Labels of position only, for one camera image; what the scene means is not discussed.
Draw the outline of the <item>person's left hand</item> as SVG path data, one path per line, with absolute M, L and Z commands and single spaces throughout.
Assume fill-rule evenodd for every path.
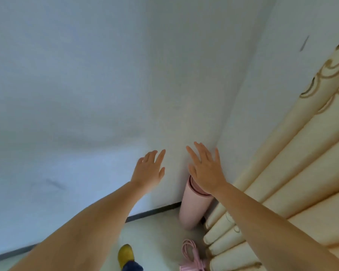
M 145 154 L 142 164 L 136 165 L 130 181 L 142 195 L 151 192 L 161 181 L 158 180 L 158 173 L 164 167 L 162 163 L 166 150 L 157 153 L 154 163 L 148 163 L 148 153 Z

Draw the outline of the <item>person's right hand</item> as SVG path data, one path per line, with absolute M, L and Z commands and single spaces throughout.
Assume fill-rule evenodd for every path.
M 214 162 L 215 157 L 208 150 L 208 161 L 201 162 L 199 153 L 196 154 L 190 146 L 186 146 L 186 151 L 189 154 L 192 162 L 196 165 L 197 181 L 195 181 L 202 190 L 218 199 L 223 193 L 223 188 L 227 182 L 223 174 L 221 165 Z

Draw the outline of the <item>person's right forearm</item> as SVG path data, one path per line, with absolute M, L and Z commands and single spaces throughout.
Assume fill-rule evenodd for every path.
M 339 259 L 286 219 L 226 181 L 208 192 L 233 217 L 268 271 L 339 271 Z

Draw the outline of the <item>person's left forearm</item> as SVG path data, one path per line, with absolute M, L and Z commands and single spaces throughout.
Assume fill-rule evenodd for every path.
M 70 219 L 9 271 L 99 271 L 147 191 L 144 183 L 126 183 Z

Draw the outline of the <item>pink rolled yoga mat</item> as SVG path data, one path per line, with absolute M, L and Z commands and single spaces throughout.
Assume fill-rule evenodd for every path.
M 195 228 L 212 201 L 213 196 L 202 190 L 193 177 L 189 176 L 179 211 L 179 221 L 183 228 L 186 230 Z

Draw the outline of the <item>black baseboard strip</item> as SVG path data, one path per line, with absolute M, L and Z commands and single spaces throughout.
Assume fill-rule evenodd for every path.
M 135 220 L 139 220 L 139 219 L 146 218 L 146 217 L 149 217 L 149 216 L 153 216 L 153 215 L 156 215 L 156 214 L 160 214 L 160 213 L 163 213 L 163 212 L 166 212 L 166 211 L 177 209 L 181 206 L 181 203 L 182 202 L 180 201 L 180 202 L 177 202 L 177 203 L 173 203 L 171 205 L 167 205 L 167 206 L 152 209 L 152 210 L 149 210 L 149 211 L 146 211 L 146 212 L 142 212 L 142 213 L 139 213 L 139 214 L 131 215 L 131 216 L 127 217 L 125 223 L 129 223 L 129 222 L 132 222 L 132 221 L 135 221 Z M 36 243 L 36 244 L 33 244 L 33 245 L 21 247 L 21 248 L 16 249 L 16 250 L 12 250 L 12 251 L 9 251 L 9 252 L 2 253 L 2 254 L 0 254 L 0 261 L 28 253 L 32 249 L 34 249 L 38 244 L 39 243 Z

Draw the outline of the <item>yellow shoe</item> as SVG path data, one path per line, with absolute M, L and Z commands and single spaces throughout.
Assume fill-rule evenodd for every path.
M 126 271 L 135 263 L 134 252 L 129 244 L 123 245 L 118 251 L 118 264 L 121 271 Z

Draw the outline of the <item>cream patterned curtain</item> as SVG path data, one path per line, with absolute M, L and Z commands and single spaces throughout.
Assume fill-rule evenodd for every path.
M 339 45 L 233 186 L 339 258 Z

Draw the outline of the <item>dark blue trouser leg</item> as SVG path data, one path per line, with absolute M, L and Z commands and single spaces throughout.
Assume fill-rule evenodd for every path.
M 144 269 L 136 261 L 130 260 L 123 266 L 122 271 L 144 271 Z

